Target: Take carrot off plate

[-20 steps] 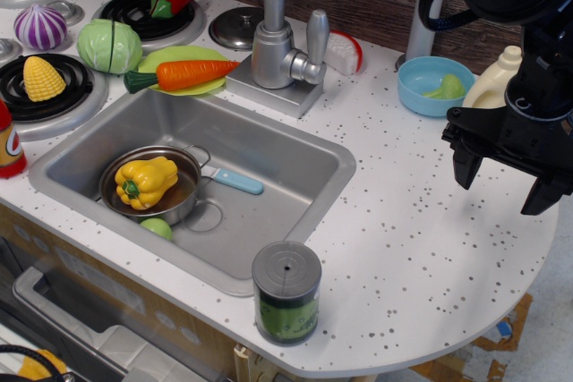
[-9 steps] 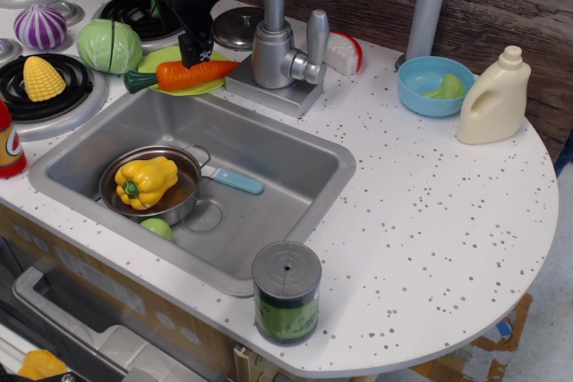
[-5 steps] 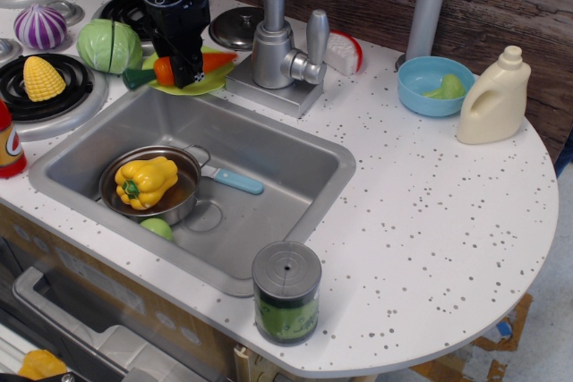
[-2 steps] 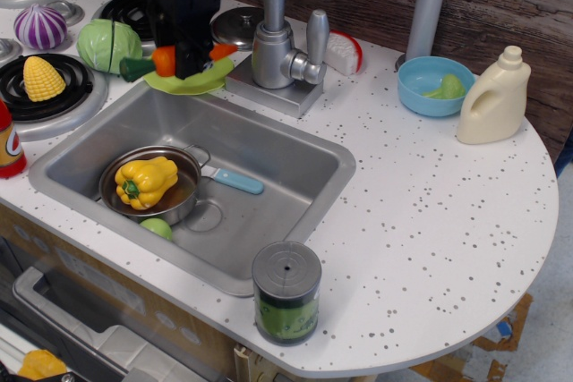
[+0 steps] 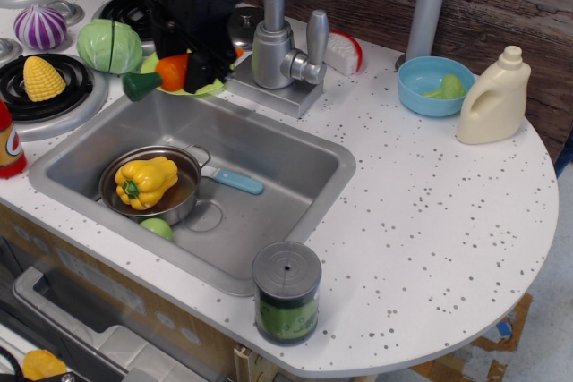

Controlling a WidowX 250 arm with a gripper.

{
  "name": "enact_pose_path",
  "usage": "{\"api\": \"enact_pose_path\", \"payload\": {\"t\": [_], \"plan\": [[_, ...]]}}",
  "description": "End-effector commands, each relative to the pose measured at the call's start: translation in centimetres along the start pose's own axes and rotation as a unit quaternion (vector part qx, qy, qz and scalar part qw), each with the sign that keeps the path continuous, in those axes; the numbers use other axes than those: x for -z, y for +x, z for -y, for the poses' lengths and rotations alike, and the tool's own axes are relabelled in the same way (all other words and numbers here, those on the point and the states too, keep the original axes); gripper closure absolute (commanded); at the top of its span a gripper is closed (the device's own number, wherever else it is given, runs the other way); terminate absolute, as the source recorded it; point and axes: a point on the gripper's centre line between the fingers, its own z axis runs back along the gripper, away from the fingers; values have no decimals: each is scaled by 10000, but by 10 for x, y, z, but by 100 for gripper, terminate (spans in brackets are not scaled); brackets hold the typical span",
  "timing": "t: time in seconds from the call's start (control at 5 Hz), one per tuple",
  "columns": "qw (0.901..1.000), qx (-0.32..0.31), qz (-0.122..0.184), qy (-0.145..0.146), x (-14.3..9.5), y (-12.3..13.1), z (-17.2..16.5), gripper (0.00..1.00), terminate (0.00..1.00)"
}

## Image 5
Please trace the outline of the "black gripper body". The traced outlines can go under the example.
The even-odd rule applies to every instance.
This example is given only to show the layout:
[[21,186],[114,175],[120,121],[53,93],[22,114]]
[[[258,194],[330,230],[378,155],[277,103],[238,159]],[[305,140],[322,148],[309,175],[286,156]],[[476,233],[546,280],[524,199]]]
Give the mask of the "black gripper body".
[[210,55],[215,74],[226,78],[236,60],[227,22],[234,7],[226,0],[146,0],[150,19],[173,20],[192,52]]

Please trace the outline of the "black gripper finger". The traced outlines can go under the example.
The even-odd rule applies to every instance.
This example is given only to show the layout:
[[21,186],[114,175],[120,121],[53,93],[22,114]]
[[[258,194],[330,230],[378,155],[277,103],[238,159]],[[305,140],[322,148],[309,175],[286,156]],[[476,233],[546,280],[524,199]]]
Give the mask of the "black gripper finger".
[[215,74],[212,57],[202,52],[191,52],[187,57],[184,90],[190,94],[199,94],[219,89],[222,83]]
[[159,59],[192,52],[184,34],[173,20],[152,20],[151,34]]

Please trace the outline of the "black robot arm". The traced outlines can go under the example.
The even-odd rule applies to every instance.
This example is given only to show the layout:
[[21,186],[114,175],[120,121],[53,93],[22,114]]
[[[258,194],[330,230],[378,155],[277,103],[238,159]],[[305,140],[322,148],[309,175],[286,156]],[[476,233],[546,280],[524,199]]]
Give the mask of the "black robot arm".
[[227,23],[243,0],[146,0],[158,58],[187,54],[184,90],[194,93],[223,82],[232,72],[235,48]]

